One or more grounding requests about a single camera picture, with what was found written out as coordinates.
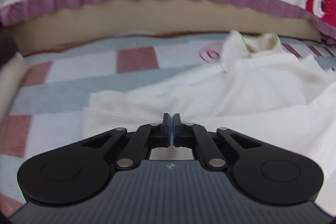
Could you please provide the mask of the beige mattress edge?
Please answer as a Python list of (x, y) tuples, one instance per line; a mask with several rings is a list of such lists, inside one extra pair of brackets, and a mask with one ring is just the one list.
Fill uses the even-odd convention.
[(115, 36), (178, 36), (237, 30), (243, 34), (273, 32), (319, 40), (310, 19), (288, 19), (249, 8), (187, 0), (112, 0), (79, 9), (64, 9), (8, 26), (23, 55), (55, 51)]

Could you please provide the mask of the checkered pink grey bed sheet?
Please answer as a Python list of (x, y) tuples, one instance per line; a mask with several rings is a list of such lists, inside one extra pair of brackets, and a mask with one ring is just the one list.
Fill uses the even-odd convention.
[[(10, 216), (25, 203), (17, 172), (27, 159), (85, 139), (84, 109), (92, 93), (129, 92), (218, 61), (229, 34), (104, 39), (24, 58), (28, 71), (1, 123), (1, 212)], [(312, 55), (324, 71), (335, 72), (334, 47), (279, 39), (284, 51)], [(335, 213), (335, 171), (325, 176), (317, 203)]]

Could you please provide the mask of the white knit garment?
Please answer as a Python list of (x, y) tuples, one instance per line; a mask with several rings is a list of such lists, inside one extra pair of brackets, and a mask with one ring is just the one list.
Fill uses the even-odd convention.
[(92, 93), (83, 136), (135, 130), (163, 113), (300, 153), (326, 177), (335, 171), (335, 72), (324, 71), (312, 55), (284, 51), (275, 34), (248, 38), (232, 31), (218, 61), (129, 92)]

